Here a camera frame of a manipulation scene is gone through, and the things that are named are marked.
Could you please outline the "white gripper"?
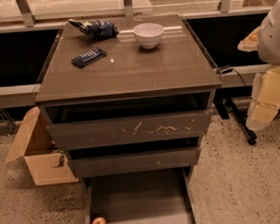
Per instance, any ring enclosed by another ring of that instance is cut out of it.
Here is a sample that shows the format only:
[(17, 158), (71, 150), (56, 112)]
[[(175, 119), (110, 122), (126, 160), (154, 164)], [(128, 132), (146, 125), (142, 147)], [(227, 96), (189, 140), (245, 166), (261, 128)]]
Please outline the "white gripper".
[[(280, 65), (280, 0), (260, 27), (241, 40), (237, 47), (246, 52), (258, 50), (261, 61)], [(254, 76), (248, 109), (246, 124), (254, 132), (266, 128), (274, 120), (280, 110), (280, 66)]]

